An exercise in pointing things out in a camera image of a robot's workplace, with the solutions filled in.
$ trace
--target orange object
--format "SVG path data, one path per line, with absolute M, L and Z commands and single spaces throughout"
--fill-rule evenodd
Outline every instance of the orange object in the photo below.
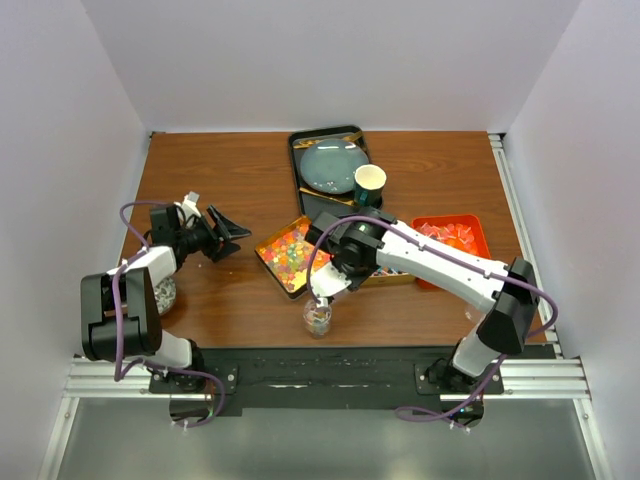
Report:
M 482 258 L 491 258 L 480 220 L 475 215 L 418 217 L 411 221 L 411 228 L 463 252 Z M 419 278 L 416 281 L 420 287 L 427 290 L 438 288 Z

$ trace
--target green mug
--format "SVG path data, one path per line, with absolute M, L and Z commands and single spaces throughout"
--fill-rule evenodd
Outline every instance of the green mug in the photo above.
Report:
M 355 174 L 355 194 L 353 200 L 361 207 L 379 205 L 382 189 L 387 183 L 387 174 L 377 165 L 358 167 Z

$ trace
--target black tray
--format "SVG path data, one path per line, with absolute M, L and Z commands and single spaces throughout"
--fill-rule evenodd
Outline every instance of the black tray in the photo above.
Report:
M 300 175 L 300 161 L 302 160 L 302 155 L 304 155 L 304 152 L 306 152 L 307 150 L 304 148 L 296 149 L 293 147 L 295 144 L 299 143 L 302 140 L 315 140 L 318 138 L 342 138 L 361 131 L 362 130 L 357 125 L 340 125 L 337 127 L 319 128 L 316 130 L 303 130 L 300 132 L 293 132 L 291 135 L 289 135 L 289 158 L 291 159 L 291 169 L 293 171 L 293 180 L 296 187 L 296 195 L 298 196 L 300 213 L 313 219 L 322 211 L 331 213 L 336 217 L 341 217 L 344 215 L 357 213 L 360 210 L 360 207 L 358 206 L 345 205 L 344 203 L 340 203 L 340 201 L 334 201 L 328 198 L 322 198 L 301 192 L 300 187 L 304 187 L 309 190 L 314 189 L 309 186 L 309 184 L 307 184 L 302 178 L 302 175 Z M 369 157 L 369 163 L 373 163 L 371 161 L 371 155 L 369 154 L 369 149 L 367 148 L 367 142 L 364 139 L 364 135 L 362 135 L 354 143 L 358 145 L 362 149 L 362 151 L 364 151 L 364 153 L 367 154 L 367 157 Z M 323 195 L 334 197 L 338 200 L 353 199 L 353 191 L 348 192 L 345 195 L 327 195 L 324 193 Z M 382 200 L 380 201 L 379 205 L 376 205 L 376 208 L 380 207 L 382 207 Z

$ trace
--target wood grain surface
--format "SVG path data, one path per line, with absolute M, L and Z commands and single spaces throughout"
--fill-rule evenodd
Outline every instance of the wood grain surface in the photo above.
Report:
M 371 158 L 388 174 L 385 210 L 409 223 L 425 215 L 480 218 L 492 257 L 507 263 L 520 248 L 493 153 L 484 132 L 365 132 Z M 437 345 L 469 332 L 465 304 L 443 291 L 410 285 L 362 288 L 333 309 L 331 332 L 314 340 L 302 322 L 308 294 L 289 300 L 259 262 L 254 246 L 300 214 L 287 133 L 155 134 L 139 200 L 200 194 L 252 230 L 242 250 L 213 264 L 190 256 L 175 275 L 178 298 L 163 317 L 169 332 L 209 346 Z M 146 207 L 132 220 L 149 228 Z M 132 235 L 123 254 L 139 248 Z

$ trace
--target gray floor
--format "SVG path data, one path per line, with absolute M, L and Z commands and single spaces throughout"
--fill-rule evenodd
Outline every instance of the gray floor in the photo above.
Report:
M 392 412 L 247 410 L 190 430 L 166 400 L 83 400 L 60 479 L 591 479 L 570 400 L 493 400 L 470 435 Z

